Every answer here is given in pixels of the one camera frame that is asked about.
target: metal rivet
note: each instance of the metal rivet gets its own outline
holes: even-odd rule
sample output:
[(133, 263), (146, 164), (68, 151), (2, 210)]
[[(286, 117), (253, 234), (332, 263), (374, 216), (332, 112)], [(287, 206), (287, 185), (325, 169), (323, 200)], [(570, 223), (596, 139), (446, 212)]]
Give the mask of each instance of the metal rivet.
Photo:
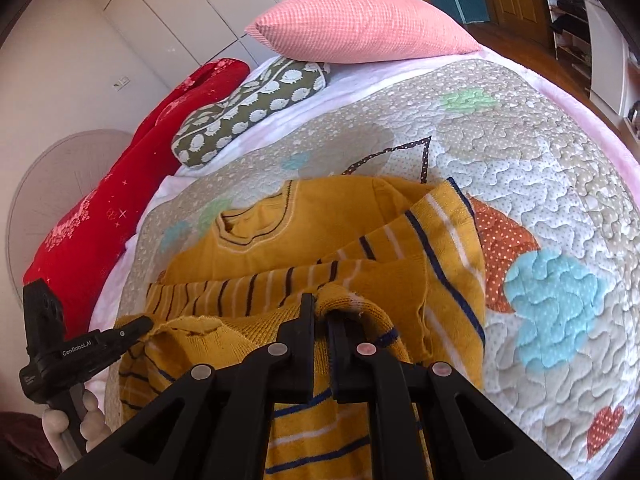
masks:
[(356, 346), (356, 352), (360, 355), (373, 355), (376, 350), (378, 350), (376, 346), (371, 343), (360, 343)]
[(267, 352), (276, 357), (286, 354), (287, 350), (289, 350), (289, 348), (284, 343), (272, 343), (269, 345), (269, 348), (267, 348)]
[(191, 369), (191, 377), (196, 381), (208, 379), (211, 376), (211, 367), (207, 365), (197, 365)]
[(439, 377), (449, 377), (451, 375), (451, 366), (447, 363), (435, 363), (432, 369), (433, 373)]

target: white sheet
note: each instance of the white sheet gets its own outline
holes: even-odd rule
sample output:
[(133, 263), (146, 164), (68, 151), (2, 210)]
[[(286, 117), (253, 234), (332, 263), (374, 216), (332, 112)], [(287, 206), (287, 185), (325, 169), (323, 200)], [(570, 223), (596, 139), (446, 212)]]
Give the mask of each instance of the white sheet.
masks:
[[(165, 178), (140, 218), (136, 234), (127, 241), (125, 253), (120, 257), (105, 282), (95, 305), (89, 330), (106, 330), (113, 327), (120, 304), (120, 296), (133, 264), (138, 232), (140, 232), (146, 216), (153, 208), (172, 200), (198, 178), (219, 170), (246, 153), (273, 144), (299, 126), (302, 126), (302, 124), (321, 114), (359, 101), (397, 82), (432, 72), (446, 64), (463, 59), (485, 59), (503, 65), (519, 74), (533, 88), (554, 101), (605, 152), (625, 179), (636, 203), (640, 203), (640, 171), (636, 171), (638, 165), (615, 134), (593, 112), (574, 97), (539, 74), (496, 54), (493, 50), (485, 47), (474, 54), (460, 56), (441, 56), (429, 59), (358, 65), (332, 65), (332, 78), (325, 90), (252, 126), (242, 136), (225, 146), (223, 151), (204, 168), (190, 170), (183, 167), (177, 171), (175, 176)], [(249, 75), (247, 80), (257, 77), (264, 69), (264, 66), (272, 60), (268, 60), (259, 66)], [(87, 383), (87, 388), (98, 397), (101, 406), (104, 399), (106, 377), (107, 372), (105, 370)]]

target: red floral cushion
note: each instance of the red floral cushion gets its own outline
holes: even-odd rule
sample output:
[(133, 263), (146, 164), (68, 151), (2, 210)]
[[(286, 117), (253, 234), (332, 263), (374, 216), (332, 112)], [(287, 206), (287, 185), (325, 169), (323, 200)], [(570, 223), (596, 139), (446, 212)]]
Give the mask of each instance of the red floral cushion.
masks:
[(235, 59), (200, 67), (147, 117), (95, 190), (51, 230), (23, 282), (43, 278), (64, 308), (66, 336), (86, 332), (107, 276), (136, 231), (147, 203), (180, 163), (171, 140), (194, 110), (231, 94), (249, 73)]

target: white wall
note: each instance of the white wall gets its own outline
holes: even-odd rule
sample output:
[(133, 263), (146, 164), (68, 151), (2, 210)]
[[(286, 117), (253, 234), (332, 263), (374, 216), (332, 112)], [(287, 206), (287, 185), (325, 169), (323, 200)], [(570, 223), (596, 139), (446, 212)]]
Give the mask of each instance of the white wall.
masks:
[[(116, 92), (122, 76), (131, 83)], [(18, 183), (47, 147), (84, 130), (133, 133), (167, 93), (90, 0), (34, 0), (0, 49), (0, 232)], [(0, 298), (0, 410), (37, 412), (17, 380), (28, 359), (4, 256)]]

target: green pillow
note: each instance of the green pillow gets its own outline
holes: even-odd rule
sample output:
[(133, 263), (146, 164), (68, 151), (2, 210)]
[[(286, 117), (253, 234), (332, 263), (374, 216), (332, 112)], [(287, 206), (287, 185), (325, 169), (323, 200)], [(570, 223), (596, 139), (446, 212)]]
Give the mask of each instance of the green pillow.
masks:
[(189, 115), (172, 141), (174, 155), (188, 168), (202, 167), (254, 124), (321, 91), (329, 72), (326, 63), (279, 57), (258, 79)]

